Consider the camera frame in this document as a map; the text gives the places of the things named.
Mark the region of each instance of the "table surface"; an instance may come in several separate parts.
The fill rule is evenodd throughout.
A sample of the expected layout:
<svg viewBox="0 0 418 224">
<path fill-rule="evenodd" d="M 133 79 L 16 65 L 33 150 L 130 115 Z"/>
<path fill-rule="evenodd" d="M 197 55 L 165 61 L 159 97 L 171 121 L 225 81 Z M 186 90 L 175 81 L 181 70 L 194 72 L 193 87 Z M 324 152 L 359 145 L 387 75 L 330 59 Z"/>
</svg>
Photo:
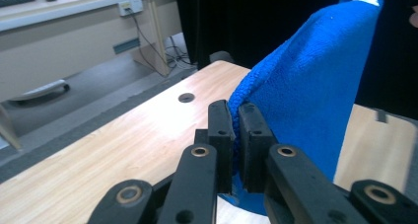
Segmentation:
<svg viewBox="0 0 418 224">
<path fill-rule="evenodd" d="M 86 223 L 112 186 L 129 179 L 157 183 L 175 171 L 195 129 L 207 128 L 209 104 L 227 100 L 247 72 L 215 62 L 1 184 L 0 223 Z M 184 93 L 194 101 L 179 102 Z M 405 120 L 389 116 L 381 124 L 374 111 L 354 106 L 337 183 L 372 176 L 402 189 L 413 146 L 405 144 L 414 144 L 415 135 Z M 393 142 L 404 147 L 388 151 Z M 219 199 L 218 223 L 269 222 Z"/>
<path fill-rule="evenodd" d="M 35 0 L 3 7 L 0 32 L 114 5 L 126 0 Z"/>
</svg>

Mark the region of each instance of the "blue towel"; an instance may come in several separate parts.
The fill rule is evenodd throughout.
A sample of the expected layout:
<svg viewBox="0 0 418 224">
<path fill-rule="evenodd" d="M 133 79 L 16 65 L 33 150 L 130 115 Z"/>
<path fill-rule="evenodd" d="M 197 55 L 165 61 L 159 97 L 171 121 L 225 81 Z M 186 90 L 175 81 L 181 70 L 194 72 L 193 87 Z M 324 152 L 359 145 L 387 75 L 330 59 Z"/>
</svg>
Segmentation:
<svg viewBox="0 0 418 224">
<path fill-rule="evenodd" d="M 311 15 L 231 95 L 236 134 L 238 107 L 254 103 L 278 140 L 302 148 L 332 181 L 381 8 L 381 0 L 354 0 Z M 239 149 L 236 141 L 236 158 Z M 238 174 L 233 194 L 223 197 L 265 214 L 262 195 L 243 190 Z"/>
</svg>

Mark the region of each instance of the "power outlet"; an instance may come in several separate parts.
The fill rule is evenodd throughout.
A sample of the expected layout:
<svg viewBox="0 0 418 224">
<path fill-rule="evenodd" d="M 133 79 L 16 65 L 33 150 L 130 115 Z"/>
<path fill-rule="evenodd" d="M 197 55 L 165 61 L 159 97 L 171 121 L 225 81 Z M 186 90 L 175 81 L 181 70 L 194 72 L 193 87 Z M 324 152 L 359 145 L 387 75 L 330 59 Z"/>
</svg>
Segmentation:
<svg viewBox="0 0 418 224">
<path fill-rule="evenodd" d="M 126 16 L 132 13 L 138 13 L 144 10 L 142 0 L 126 0 L 117 4 L 119 7 L 119 15 Z"/>
</svg>

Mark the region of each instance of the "wire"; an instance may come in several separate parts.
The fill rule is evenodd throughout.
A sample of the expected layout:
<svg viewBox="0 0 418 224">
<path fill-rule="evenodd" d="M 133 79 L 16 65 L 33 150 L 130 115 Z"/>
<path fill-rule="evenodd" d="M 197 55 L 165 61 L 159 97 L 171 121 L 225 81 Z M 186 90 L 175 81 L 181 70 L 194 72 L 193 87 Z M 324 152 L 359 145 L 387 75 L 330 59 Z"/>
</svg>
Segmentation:
<svg viewBox="0 0 418 224">
<path fill-rule="evenodd" d="M 172 58 L 172 60 L 175 62 L 175 66 L 177 66 L 179 68 L 182 68 L 182 69 L 193 69 L 193 68 L 195 68 L 196 65 L 190 63 L 190 58 L 189 58 L 188 54 L 183 52 L 180 47 L 175 45 L 173 37 L 170 37 L 170 40 L 172 41 L 172 46 L 167 47 L 166 49 L 173 48 L 174 51 L 175 51 L 176 56 L 169 55 L 169 54 L 167 54 L 167 56 Z"/>
<path fill-rule="evenodd" d="M 185 53 L 185 52 L 183 52 L 180 47 L 178 47 L 178 46 L 175 45 L 174 40 L 173 40 L 173 37 L 170 37 L 173 46 L 166 47 L 166 51 L 169 48 L 174 48 L 174 51 L 175 51 L 175 54 L 176 54 L 176 56 L 174 56 L 174 55 L 170 55 L 170 54 L 167 54 L 166 53 L 166 56 L 170 57 L 171 60 L 172 60 L 172 62 L 175 62 L 175 65 L 174 66 L 170 66 L 169 63 L 166 62 L 166 60 L 163 58 L 163 56 L 154 48 L 154 46 L 148 41 L 148 39 L 142 33 L 141 29 L 139 28 L 138 21 L 136 20 L 133 11 L 131 9 L 129 9 L 129 8 L 126 9 L 126 11 L 129 13 L 129 16 L 132 17 L 132 19 L 133 19 L 133 21 L 135 23 L 135 27 L 136 27 L 136 30 L 137 30 L 138 39 L 140 39 L 140 36 L 142 36 L 142 38 L 153 48 L 153 50 L 157 53 L 157 55 L 160 57 L 160 59 L 164 62 L 164 64 L 166 66 L 168 66 L 171 69 L 173 69 L 175 67 L 178 67 L 178 68 L 181 68 L 181 69 L 193 69 L 193 68 L 196 67 L 195 65 L 193 65 L 190 62 L 184 61 L 184 59 L 188 59 L 190 61 L 190 59 L 188 57 L 188 54 Z M 142 48 L 141 47 L 139 47 L 139 53 L 141 54 L 141 56 L 144 59 L 144 61 L 148 64 L 148 66 L 150 66 L 153 69 L 156 69 L 155 66 L 147 60 L 147 58 L 145 57 L 144 53 L 142 52 Z"/>
<path fill-rule="evenodd" d="M 130 17 L 132 17 L 132 19 L 133 19 L 133 21 L 135 22 L 135 26 L 136 26 L 136 30 L 137 30 L 137 35 L 138 35 L 138 39 L 139 39 L 139 37 L 140 36 L 142 36 L 142 38 L 153 48 L 153 50 L 157 53 L 157 55 L 160 57 L 160 59 L 163 61 L 163 63 L 166 65 L 166 66 L 168 66 L 168 67 L 170 67 L 168 64 L 167 64 L 167 62 L 166 62 L 166 60 L 163 58 L 163 56 L 154 48 L 154 46 L 148 41 L 148 39 L 144 36 L 144 34 L 142 33 L 142 31 L 141 31 L 141 29 L 139 28 L 139 24 L 138 24 L 138 21 L 136 20 L 136 18 L 135 18 L 135 14 L 134 14 L 134 12 L 130 9 L 130 8 L 128 8 L 128 9 L 126 9 L 126 11 L 129 13 L 129 15 L 130 15 Z M 154 67 L 154 65 L 152 64 L 152 63 L 150 63 L 148 60 L 147 60 L 147 58 L 145 57 L 145 55 L 143 54 L 143 52 L 142 52 L 142 48 L 141 47 L 139 47 L 139 52 L 140 52 L 140 54 L 141 54 L 141 56 L 142 56 L 142 58 L 145 60 L 145 62 L 147 62 L 147 64 L 150 66 L 150 67 L 152 67 L 152 68 L 154 68 L 155 69 L 155 67 Z"/>
</svg>

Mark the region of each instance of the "floor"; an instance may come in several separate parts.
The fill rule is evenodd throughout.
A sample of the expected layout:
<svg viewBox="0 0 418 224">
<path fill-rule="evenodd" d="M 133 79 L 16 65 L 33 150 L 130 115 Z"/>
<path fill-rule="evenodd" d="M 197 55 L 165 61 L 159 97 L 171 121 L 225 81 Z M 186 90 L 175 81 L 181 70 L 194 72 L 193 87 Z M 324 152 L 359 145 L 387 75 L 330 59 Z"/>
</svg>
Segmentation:
<svg viewBox="0 0 418 224">
<path fill-rule="evenodd" d="M 182 34 L 168 38 L 166 47 L 168 59 L 186 56 Z M 171 60 L 170 67 L 171 74 L 163 77 L 121 54 L 66 78 L 68 92 L 57 90 L 23 104 L 3 102 L 23 149 L 0 141 L 0 183 L 195 72 L 181 60 Z"/>
</svg>

